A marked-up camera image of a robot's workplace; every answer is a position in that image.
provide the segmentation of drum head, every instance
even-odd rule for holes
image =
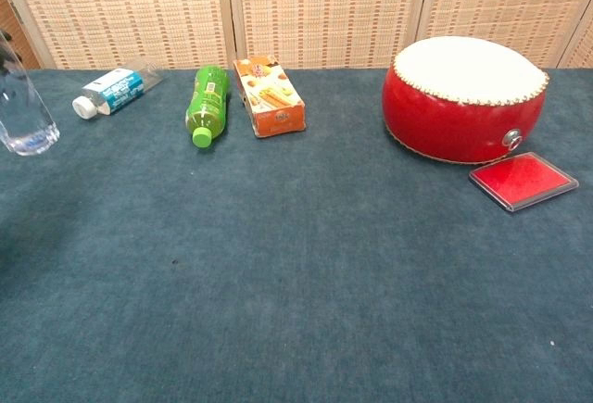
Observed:
[[[431,95],[473,105],[509,105],[540,94],[548,75],[521,54],[487,40],[442,36],[401,51],[396,74]]]

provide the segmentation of green bottle cap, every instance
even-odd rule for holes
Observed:
[[[192,133],[192,141],[198,148],[208,148],[212,142],[212,132],[206,127],[198,127]]]

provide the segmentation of water bottle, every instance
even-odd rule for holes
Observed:
[[[109,115],[162,80],[162,73],[155,64],[138,57],[84,85],[82,95],[72,101],[72,107],[83,119],[90,119],[97,113]]]
[[[194,95],[185,111],[185,126],[198,148],[207,148],[224,130],[229,75],[222,68],[208,65],[200,69],[194,82]]]
[[[59,131],[27,71],[0,33],[0,140],[18,155],[43,153]]]

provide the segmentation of red ink pad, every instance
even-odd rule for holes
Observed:
[[[508,211],[531,206],[578,187],[578,181],[535,153],[523,153],[470,173]]]

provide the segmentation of clear plastic bottle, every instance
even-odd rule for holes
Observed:
[[[0,32],[0,141],[18,155],[43,153],[59,131],[27,71]]]
[[[72,101],[72,107],[83,119],[90,119],[97,113],[109,115],[162,80],[162,73],[154,63],[138,57],[84,85],[82,95]]]

